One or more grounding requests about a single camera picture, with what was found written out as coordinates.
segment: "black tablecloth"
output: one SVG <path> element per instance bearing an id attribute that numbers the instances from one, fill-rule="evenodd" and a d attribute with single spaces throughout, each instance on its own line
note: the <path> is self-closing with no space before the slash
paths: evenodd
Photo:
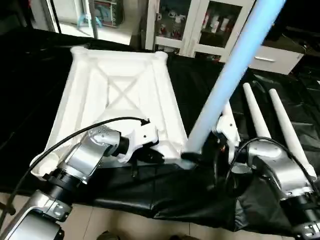
<path id="1" fill-rule="evenodd" d="M 92 38 L 19 30 L 0 38 L 0 191 L 10 192 L 30 160 L 47 142 L 72 63 L 70 48 L 132 51 L 129 46 Z M 222 64 L 170 55 L 167 67 L 187 134 L 190 133 Z M 250 82 L 272 137 L 284 143 L 268 89 L 275 88 L 310 163 L 320 174 L 320 85 L 275 73 L 248 70 Z M 231 100 L 244 139 L 256 136 L 241 84 Z M 290 226 L 269 186 L 259 178 L 240 197 L 208 188 L 209 168 L 182 170 L 176 165 L 143 166 L 139 178 L 128 167 L 99 169 L 78 202 L 149 218 L 192 222 L 231 231 L 245 229 L 290 234 Z M 20 193 L 30 195 L 42 183 L 30 175 Z"/>

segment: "bottle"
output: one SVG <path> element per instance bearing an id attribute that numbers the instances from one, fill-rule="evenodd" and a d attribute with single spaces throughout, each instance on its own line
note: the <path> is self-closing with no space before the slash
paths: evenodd
<path id="1" fill-rule="evenodd" d="M 185 16 L 179 15 L 175 16 L 173 28 L 172 28 L 172 36 L 174 39 L 180 39 L 181 38 L 181 28 L 182 28 L 182 19 L 184 19 Z"/>
<path id="2" fill-rule="evenodd" d="M 211 23 L 210 23 L 211 33 L 215 34 L 217 32 L 219 24 L 220 24 L 219 14 L 216 14 L 213 16 Z"/>

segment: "tiled floor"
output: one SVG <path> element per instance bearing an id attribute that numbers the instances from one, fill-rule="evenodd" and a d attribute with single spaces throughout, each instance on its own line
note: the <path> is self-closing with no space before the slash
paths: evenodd
<path id="1" fill-rule="evenodd" d="M 0 202 L 5 203 L 7 194 L 0 193 Z M 14 207 L 19 210 L 27 201 L 17 196 Z M 7 216 L 5 225 L 12 219 Z M 190 235 L 200 240 L 293 240 L 276 235 L 263 235 L 247 231 L 230 232 L 187 222 L 163 221 L 143 216 L 98 207 L 74 204 L 68 220 L 62 224 L 64 240 L 95 240 L 108 230 L 121 240 L 168 240 L 172 235 Z"/>

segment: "black cable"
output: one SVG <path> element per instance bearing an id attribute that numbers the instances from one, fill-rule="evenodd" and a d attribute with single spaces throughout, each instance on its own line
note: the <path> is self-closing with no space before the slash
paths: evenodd
<path id="1" fill-rule="evenodd" d="M 104 124 L 108 124 L 108 123 L 112 123 L 112 122 L 116 122 L 116 121 L 120 121 L 120 120 L 137 120 L 137 121 L 141 121 L 141 124 L 144 125 L 146 123 L 148 123 L 147 120 L 142 119 L 142 118 L 138 118 L 138 117 L 131 117 L 131 116 L 123 116 L 123 117 L 116 117 L 116 118 L 112 118 L 112 119 L 108 119 L 105 121 L 101 121 L 95 124 L 92 124 L 90 126 L 87 126 L 79 131 L 76 131 L 74 133 L 72 133 L 71 135 L 67 136 L 66 138 L 62 139 L 61 141 L 59 141 L 57 144 L 53 145 L 52 147 L 50 147 L 47 151 L 45 151 L 41 156 L 39 156 L 28 168 L 28 170 L 24 173 L 24 175 L 20 178 L 19 182 L 17 183 L 17 185 L 15 186 L 14 190 L 12 191 L 6 205 L 5 205 L 5 209 L 3 209 L 1 217 L 0 217 L 0 230 L 4 224 L 6 215 L 8 213 L 8 208 L 9 206 L 13 205 L 13 201 L 15 199 L 15 196 L 18 193 L 18 190 L 20 188 L 20 186 L 22 185 L 22 183 L 24 182 L 25 178 L 27 177 L 27 175 L 31 172 L 31 170 L 37 165 L 39 164 L 42 159 L 44 159 L 49 153 L 51 153 L 53 150 L 55 150 L 57 147 L 61 146 L 62 144 L 64 144 L 65 142 L 69 141 L 70 139 L 74 138 L 75 136 L 82 134 L 90 129 L 99 127 L 101 125 Z"/>
<path id="2" fill-rule="evenodd" d="M 226 177 L 225 177 L 225 182 L 224 182 L 224 187 L 225 189 L 227 189 L 228 187 L 228 181 L 229 181 L 229 178 L 230 178 L 230 175 L 231 175 L 231 172 L 232 172 L 232 168 L 234 167 L 236 161 L 237 161 L 237 158 L 238 156 L 240 155 L 241 151 L 250 143 L 252 142 L 256 142 L 258 140 L 265 140 L 265 141 L 268 141 L 268 142 L 271 142 L 275 145 L 277 145 L 278 147 L 280 147 L 281 149 L 283 149 L 286 154 L 288 155 L 289 158 L 291 158 L 298 166 L 299 168 L 302 170 L 303 174 L 305 175 L 305 178 L 308 180 L 310 186 L 312 187 L 312 190 L 317 194 L 318 197 L 320 197 L 320 193 L 319 193 L 319 190 L 318 188 L 316 187 L 315 183 L 312 181 L 310 175 L 308 174 L 307 170 L 305 169 L 305 167 L 300 163 L 300 161 L 296 158 L 296 156 L 294 156 L 292 154 L 292 152 L 287 148 L 285 147 L 284 145 L 282 145 L 281 143 L 277 142 L 276 140 L 273 140 L 271 138 L 268 138 L 268 137 L 264 137 L 264 136 L 259 136 L 259 137 L 255 137 L 253 139 L 250 139 L 248 140 L 245 144 L 243 144 L 239 150 L 236 152 L 233 160 L 231 161 L 230 163 L 230 168 L 228 169 L 228 172 L 226 174 Z"/>

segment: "drawer handle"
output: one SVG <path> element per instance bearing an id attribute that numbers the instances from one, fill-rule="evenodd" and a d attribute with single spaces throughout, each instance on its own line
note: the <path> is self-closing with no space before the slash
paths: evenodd
<path id="1" fill-rule="evenodd" d="M 265 57 L 259 57 L 259 56 L 255 56 L 254 57 L 257 60 L 262 60 L 262 61 L 266 61 L 266 62 L 271 62 L 274 63 L 276 60 L 270 59 L 270 58 L 265 58 Z"/>

